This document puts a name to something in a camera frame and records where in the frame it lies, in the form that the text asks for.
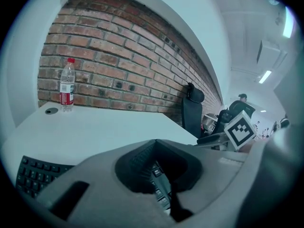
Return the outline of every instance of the ceiling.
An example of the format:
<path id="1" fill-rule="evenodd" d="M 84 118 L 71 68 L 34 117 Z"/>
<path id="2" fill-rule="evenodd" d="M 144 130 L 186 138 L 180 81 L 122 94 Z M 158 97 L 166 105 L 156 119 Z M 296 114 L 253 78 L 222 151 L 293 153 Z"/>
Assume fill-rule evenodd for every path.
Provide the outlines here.
<path id="1" fill-rule="evenodd" d="M 215 1 L 221 11 L 230 42 L 230 85 L 239 88 L 240 93 L 247 93 L 246 90 L 273 93 L 273 89 L 288 72 L 303 47 L 301 31 L 295 26 L 291 38 L 283 37 L 285 6 L 282 3 L 274 6 L 268 0 Z M 267 54 L 263 62 L 257 63 L 261 40 L 270 43 L 278 54 L 287 53 L 282 63 L 267 61 Z M 267 70 L 271 70 L 272 74 L 263 84 L 259 84 L 260 78 Z M 252 105 L 265 109 L 264 105 L 253 99 Z M 283 113 L 282 109 L 281 107 L 277 115 Z"/>

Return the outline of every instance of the office chair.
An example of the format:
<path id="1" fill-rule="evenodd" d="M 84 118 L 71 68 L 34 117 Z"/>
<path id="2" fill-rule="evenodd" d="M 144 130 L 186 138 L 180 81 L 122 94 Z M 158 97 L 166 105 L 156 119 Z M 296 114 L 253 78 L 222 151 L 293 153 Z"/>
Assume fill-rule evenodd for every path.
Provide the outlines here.
<path id="1" fill-rule="evenodd" d="M 220 111 L 218 115 L 217 124 L 215 125 L 215 128 L 212 131 L 211 135 L 198 139 L 197 143 L 202 144 L 202 143 L 208 143 L 217 140 L 220 137 L 220 135 L 215 135 L 215 134 L 224 132 L 225 124 L 228 124 L 233 118 L 235 118 L 242 111 L 245 111 L 247 115 L 251 118 L 253 112 L 255 111 L 255 108 L 253 108 L 252 106 L 248 105 L 245 102 L 239 100 L 234 101 L 230 105 L 229 110 Z"/>
<path id="2" fill-rule="evenodd" d="M 204 99 L 204 93 L 196 89 L 192 83 L 188 83 L 187 96 L 181 103 L 182 127 L 197 138 L 203 134 L 200 126 L 203 110 L 201 103 Z M 203 128 L 204 131 L 208 130 L 206 125 L 203 125 Z"/>

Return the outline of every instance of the keyboard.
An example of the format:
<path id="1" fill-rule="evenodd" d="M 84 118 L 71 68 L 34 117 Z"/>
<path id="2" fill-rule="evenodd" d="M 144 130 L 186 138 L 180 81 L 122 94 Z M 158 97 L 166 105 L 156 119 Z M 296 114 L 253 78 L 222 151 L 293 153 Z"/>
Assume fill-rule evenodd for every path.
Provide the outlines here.
<path id="1" fill-rule="evenodd" d="M 35 198 L 48 184 L 72 167 L 73 165 L 54 164 L 23 156 L 16 178 L 16 188 Z M 158 203 L 164 210 L 169 209 L 171 185 L 158 162 L 152 167 L 150 181 L 155 186 Z"/>
<path id="2" fill-rule="evenodd" d="M 53 180 L 71 169 L 61 165 L 23 156 L 16 178 L 16 188 L 35 198 Z"/>

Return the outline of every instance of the brick wall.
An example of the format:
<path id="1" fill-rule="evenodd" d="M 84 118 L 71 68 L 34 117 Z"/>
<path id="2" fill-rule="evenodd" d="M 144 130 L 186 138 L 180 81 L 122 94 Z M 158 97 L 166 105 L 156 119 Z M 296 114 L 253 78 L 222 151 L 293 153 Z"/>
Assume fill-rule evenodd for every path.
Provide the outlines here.
<path id="1" fill-rule="evenodd" d="M 39 106 L 59 101 L 68 57 L 76 59 L 76 105 L 161 112 L 181 124 L 183 85 L 192 82 L 205 94 L 203 113 L 218 113 L 221 106 L 189 43 L 133 0 L 69 0 L 64 5 L 41 52 Z"/>

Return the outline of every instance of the fluorescent light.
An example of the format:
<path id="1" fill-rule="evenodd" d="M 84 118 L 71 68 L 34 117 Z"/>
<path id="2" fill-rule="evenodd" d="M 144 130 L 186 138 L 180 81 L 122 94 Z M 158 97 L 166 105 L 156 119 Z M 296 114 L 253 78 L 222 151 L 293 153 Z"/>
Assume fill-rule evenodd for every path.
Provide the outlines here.
<path id="1" fill-rule="evenodd" d="M 261 78 L 261 80 L 259 81 L 260 84 L 264 83 L 264 81 L 269 77 L 269 75 L 271 74 L 271 71 L 266 71 L 266 73 L 264 74 L 264 76 Z"/>
<path id="2" fill-rule="evenodd" d="M 284 27 L 284 31 L 283 31 L 283 36 L 290 38 L 291 34 L 293 32 L 293 28 L 294 28 L 294 17 L 291 13 L 291 11 L 289 10 L 288 7 L 285 7 L 286 10 L 286 19 L 285 19 L 285 27 Z"/>

